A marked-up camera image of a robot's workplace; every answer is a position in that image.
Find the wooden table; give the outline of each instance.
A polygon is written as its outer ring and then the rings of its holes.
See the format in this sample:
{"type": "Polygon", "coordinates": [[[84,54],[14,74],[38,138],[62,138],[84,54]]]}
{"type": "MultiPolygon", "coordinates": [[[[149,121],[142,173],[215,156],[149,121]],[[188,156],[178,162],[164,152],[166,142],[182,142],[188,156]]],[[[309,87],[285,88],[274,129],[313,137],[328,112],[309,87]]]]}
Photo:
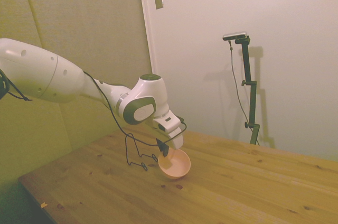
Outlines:
{"type": "MultiPolygon", "coordinates": [[[[128,132],[156,140],[141,127],[128,132]]],[[[19,178],[55,223],[338,223],[338,163],[194,132],[189,173],[166,178],[115,132],[19,178]]],[[[157,147],[138,144],[142,153],[157,147]]]]}

